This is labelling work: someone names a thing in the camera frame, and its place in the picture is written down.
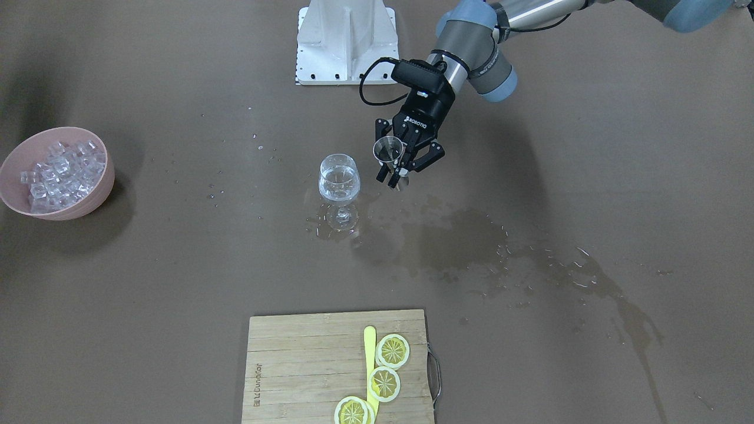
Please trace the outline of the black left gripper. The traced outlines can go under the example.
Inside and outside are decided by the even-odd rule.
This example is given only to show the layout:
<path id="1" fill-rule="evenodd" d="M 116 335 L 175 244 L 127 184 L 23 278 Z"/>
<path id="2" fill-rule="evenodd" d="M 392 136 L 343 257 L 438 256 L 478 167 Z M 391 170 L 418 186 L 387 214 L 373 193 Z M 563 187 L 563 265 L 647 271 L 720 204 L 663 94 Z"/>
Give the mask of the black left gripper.
<path id="1" fill-rule="evenodd" d="M 387 119 L 375 120 L 375 158 L 381 164 L 376 179 L 380 183 L 384 183 L 389 177 L 388 186 L 391 190 L 406 190 L 411 173 L 423 171 L 445 155 L 442 145 L 431 141 L 437 138 L 439 128 L 455 99 L 456 94 L 450 88 L 440 94 L 411 89 L 399 112 L 393 116 L 392 124 Z M 392 127 L 393 136 L 406 145 L 401 160 L 394 161 Z M 428 152 L 419 158 L 404 161 L 406 155 L 415 155 L 426 145 Z"/>

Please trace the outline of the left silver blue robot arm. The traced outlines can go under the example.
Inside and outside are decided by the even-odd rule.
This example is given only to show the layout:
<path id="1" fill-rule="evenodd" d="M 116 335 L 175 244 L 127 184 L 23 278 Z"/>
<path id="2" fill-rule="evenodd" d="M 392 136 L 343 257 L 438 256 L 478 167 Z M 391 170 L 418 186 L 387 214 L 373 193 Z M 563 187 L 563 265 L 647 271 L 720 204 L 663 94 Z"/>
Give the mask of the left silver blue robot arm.
<path id="1" fill-rule="evenodd" d="M 464 84 L 488 102 L 514 93 L 516 69 L 502 44 L 517 35 L 554 29 L 592 1 L 461 1 L 436 25 L 437 41 L 425 60 L 380 57 L 391 66 L 390 78 L 407 87 L 398 97 L 399 112 L 375 121 L 373 155 L 380 163 L 376 179 L 393 190 L 441 159 L 437 137 Z"/>

